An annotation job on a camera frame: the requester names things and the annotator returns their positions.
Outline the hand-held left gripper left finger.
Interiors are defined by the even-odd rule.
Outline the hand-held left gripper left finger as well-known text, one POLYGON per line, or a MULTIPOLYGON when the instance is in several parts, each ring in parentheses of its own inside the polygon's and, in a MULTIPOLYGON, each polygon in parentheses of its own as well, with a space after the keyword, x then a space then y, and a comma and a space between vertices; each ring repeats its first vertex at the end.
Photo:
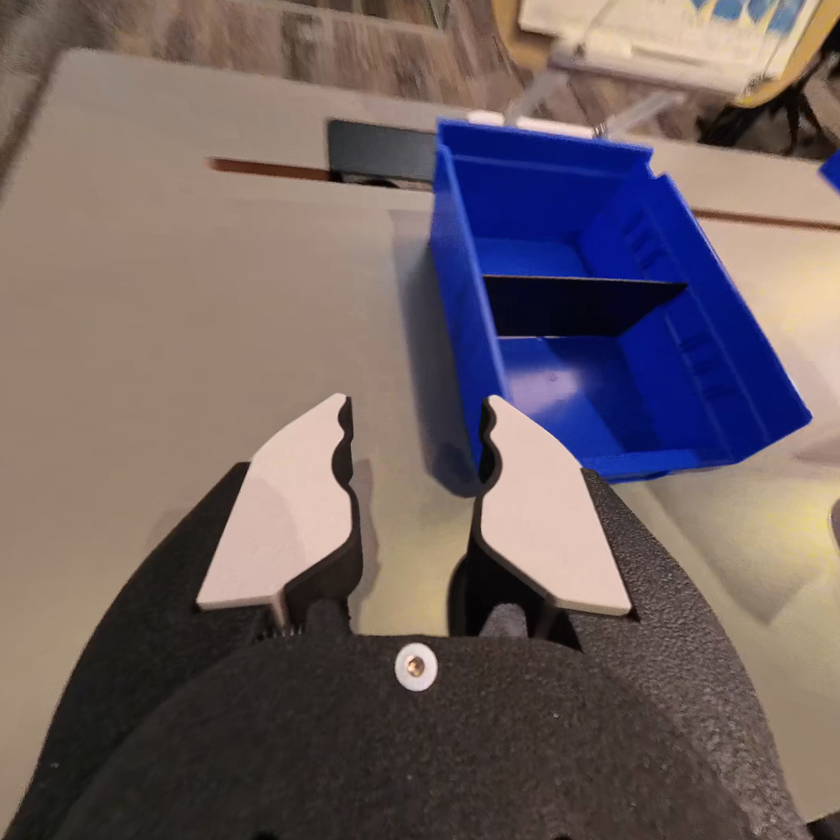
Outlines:
POLYGON ((201 611, 267 606, 280 627, 303 627, 320 601, 347 607, 364 564, 353 437, 351 399, 335 393, 257 450, 197 593, 201 611))

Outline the instruction sign on white stand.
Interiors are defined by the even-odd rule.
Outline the instruction sign on white stand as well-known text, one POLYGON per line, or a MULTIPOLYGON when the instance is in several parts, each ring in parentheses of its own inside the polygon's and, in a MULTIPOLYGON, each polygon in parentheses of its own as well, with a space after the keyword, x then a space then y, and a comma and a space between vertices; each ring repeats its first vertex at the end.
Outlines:
POLYGON ((625 134, 690 94, 756 110, 788 89, 793 101, 838 25, 838 2, 527 1, 493 2, 511 58, 533 70, 502 113, 478 123, 553 131, 532 115, 580 76, 651 87, 640 102, 580 136, 625 134))

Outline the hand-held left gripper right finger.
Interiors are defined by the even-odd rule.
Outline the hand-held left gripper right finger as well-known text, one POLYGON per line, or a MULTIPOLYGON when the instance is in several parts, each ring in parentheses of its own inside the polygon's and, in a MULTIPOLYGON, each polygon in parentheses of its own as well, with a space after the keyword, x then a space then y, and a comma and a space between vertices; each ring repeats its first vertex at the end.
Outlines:
POLYGON ((525 634, 572 634, 570 614, 624 620, 634 604, 585 469, 499 395, 479 420, 479 482, 467 549, 450 581, 450 633, 480 634, 498 607, 525 634))

